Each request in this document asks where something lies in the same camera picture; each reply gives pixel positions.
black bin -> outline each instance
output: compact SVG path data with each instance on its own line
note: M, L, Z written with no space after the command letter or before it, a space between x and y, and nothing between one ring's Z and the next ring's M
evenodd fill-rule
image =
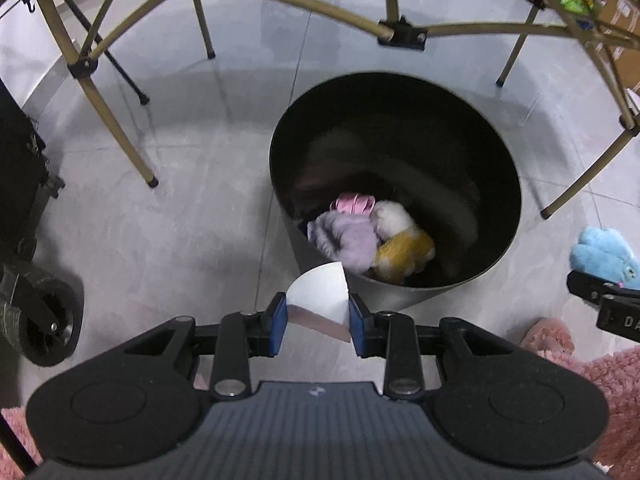
M412 76L355 73L300 96L275 129L270 171L301 272L329 261L307 240L306 223L342 191L401 202L433 237L436 259L405 286L347 272L372 311L401 310L478 277L520 222L520 180L500 135L452 92ZM472 228L474 242L452 241Z

pink hair clip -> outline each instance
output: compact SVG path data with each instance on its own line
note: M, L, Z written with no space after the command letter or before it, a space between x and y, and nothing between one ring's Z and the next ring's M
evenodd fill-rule
M376 199L360 193L342 193L331 203L331 211L355 215L370 215Z

blue stuffed animal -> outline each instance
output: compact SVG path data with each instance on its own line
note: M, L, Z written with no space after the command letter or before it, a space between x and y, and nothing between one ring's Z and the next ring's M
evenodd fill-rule
M640 262L615 229L584 229L571 251L569 263L573 270L640 290Z

gray ribbed panel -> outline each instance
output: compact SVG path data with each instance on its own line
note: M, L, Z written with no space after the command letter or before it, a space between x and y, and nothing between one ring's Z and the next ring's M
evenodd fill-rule
M325 393L313 396L316 386ZM143 465L88 471L49 462L33 480L595 480L589 463L556 471L487 465L451 447L412 404L371 383L264 383L215 405L182 446Z

yellow and white plush toy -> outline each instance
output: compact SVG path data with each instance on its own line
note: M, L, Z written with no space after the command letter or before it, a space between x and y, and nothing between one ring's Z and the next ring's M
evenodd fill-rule
M377 202L371 222L384 242L373 263L375 277L382 282L403 285L404 279L434 259L433 239L420 229L404 207L397 202Z

